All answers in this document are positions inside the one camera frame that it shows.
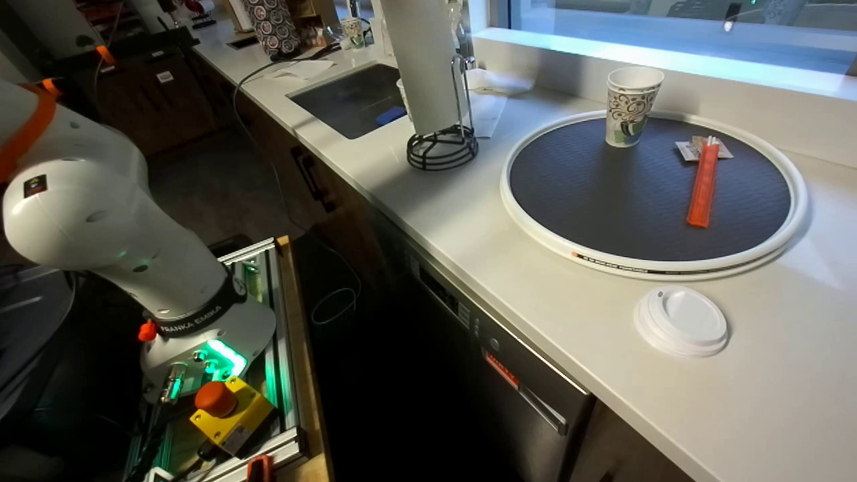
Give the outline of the patterned dotted bag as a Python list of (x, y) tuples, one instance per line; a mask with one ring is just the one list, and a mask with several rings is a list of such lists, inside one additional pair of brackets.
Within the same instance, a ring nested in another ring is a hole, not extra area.
[(242, 6), (270, 60), (297, 57), (301, 42), (287, 0), (242, 0)]

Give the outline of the window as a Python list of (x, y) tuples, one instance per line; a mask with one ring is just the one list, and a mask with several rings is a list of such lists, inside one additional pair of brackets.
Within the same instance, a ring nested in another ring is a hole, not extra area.
[(494, 27), (857, 78), (857, 0), (487, 0)]

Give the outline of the crumpled white paper towel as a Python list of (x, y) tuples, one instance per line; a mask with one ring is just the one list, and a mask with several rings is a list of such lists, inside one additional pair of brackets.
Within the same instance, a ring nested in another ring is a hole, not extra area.
[(536, 77), (530, 73), (504, 73), (484, 68), (467, 71), (469, 100), (475, 136), (489, 139), (501, 119), (509, 98), (532, 91)]

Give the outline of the white paper towel roll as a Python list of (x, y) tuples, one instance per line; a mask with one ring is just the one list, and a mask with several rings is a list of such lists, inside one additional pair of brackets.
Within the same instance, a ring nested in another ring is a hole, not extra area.
[(418, 135), (453, 127), (467, 101), (445, 0), (380, 0)]

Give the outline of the yellow emergency stop button box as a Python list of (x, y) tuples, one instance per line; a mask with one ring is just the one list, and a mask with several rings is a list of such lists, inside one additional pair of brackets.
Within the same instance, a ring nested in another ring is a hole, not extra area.
[(193, 424), (209, 442), (232, 457), (245, 458), (275, 417), (275, 405), (240, 378), (211, 381), (196, 392)]

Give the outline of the red clamp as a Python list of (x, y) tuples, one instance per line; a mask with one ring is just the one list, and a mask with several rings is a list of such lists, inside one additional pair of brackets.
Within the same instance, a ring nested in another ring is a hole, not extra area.
[(259, 455), (251, 459), (246, 466), (245, 482), (276, 482), (273, 465), (270, 455)]

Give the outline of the orange chopstick sleeve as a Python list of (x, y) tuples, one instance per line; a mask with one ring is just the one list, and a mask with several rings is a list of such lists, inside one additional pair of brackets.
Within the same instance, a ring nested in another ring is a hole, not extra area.
[(710, 135), (703, 141), (699, 152), (694, 190), (692, 190), (688, 217), (686, 217), (689, 225), (695, 228), (707, 228), (710, 225), (719, 150), (719, 140)]

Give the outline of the dishwasher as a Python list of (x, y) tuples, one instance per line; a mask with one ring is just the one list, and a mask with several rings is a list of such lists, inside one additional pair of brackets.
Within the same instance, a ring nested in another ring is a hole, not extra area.
[[(510, 321), (428, 256), (407, 248), (404, 262), (422, 295), (447, 321), (481, 425), (524, 482), (570, 482), (596, 399), (538, 353)], [(524, 385), (568, 421), (560, 436), (518, 393)]]

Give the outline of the round white-rimmed turntable tray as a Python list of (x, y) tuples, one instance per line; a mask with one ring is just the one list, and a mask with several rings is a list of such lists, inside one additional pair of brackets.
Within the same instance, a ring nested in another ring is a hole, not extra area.
[[(765, 264), (805, 225), (810, 195), (790, 158), (756, 135), (698, 115), (655, 112), (640, 142), (604, 141), (605, 112), (524, 137), (505, 159), (501, 198), (539, 244), (575, 263), (646, 280), (708, 280)], [(719, 161), (707, 228), (686, 217), (697, 167), (677, 141), (713, 135)]]

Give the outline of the patterned paper cup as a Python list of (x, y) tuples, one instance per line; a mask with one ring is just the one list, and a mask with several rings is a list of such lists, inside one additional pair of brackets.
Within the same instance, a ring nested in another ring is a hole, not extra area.
[(619, 149), (639, 143), (664, 78), (661, 70), (639, 65), (608, 75), (606, 143)]

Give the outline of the small paper sachet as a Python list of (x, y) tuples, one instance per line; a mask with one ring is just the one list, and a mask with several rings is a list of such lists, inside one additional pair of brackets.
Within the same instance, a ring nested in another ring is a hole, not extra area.
[(707, 137), (704, 137), (704, 135), (694, 135), (691, 141), (676, 141), (676, 147), (684, 161), (698, 163), (702, 159), (703, 150), (708, 145), (708, 141), (715, 141), (718, 145), (717, 157), (719, 159), (734, 158), (728, 147), (723, 145), (722, 141), (713, 137), (713, 135), (708, 135)]

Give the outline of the white paper napkin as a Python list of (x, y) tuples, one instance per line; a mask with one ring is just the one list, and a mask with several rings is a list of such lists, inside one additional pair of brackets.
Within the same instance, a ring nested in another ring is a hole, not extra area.
[(294, 78), (298, 80), (311, 80), (320, 74), (330, 70), (336, 66), (336, 63), (329, 60), (303, 60), (285, 64), (284, 67), (277, 68), (270, 73), (265, 74), (266, 78)]

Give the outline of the small printed cup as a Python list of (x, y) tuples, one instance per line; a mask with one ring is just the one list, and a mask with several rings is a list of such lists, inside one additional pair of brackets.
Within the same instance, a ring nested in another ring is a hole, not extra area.
[(343, 34), (341, 46), (343, 49), (358, 51), (366, 46), (364, 27), (362, 27), (362, 19), (359, 17), (346, 17), (340, 19), (340, 27)]

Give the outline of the stack of white cup lids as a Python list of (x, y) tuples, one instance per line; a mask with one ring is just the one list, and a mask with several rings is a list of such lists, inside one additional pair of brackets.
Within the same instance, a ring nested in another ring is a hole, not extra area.
[(662, 353), (679, 357), (710, 357), (726, 347), (726, 317), (707, 296), (682, 286), (650, 290), (633, 309), (640, 336)]

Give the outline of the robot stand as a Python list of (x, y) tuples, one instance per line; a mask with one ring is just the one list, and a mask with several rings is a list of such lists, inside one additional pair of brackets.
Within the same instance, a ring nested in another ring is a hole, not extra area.
[[(290, 239), (269, 238), (220, 257), (245, 284), (248, 296), (275, 315), (272, 338), (254, 359), (227, 348), (226, 336), (205, 336), (201, 349), (168, 363), (162, 377), (145, 384), (152, 404), (144, 433), (129, 449), (125, 482), (247, 482), (252, 461), (270, 463), (270, 482), (330, 480), (325, 460), (325, 431), (318, 414), (308, 327)], [(206, 435), (195, 427), (193, 397), (203, 382), (229, 382), (239, 376), (275, 409), (266, 424), (248, 437), (239, 457), (217, 455), (197, 461)]]

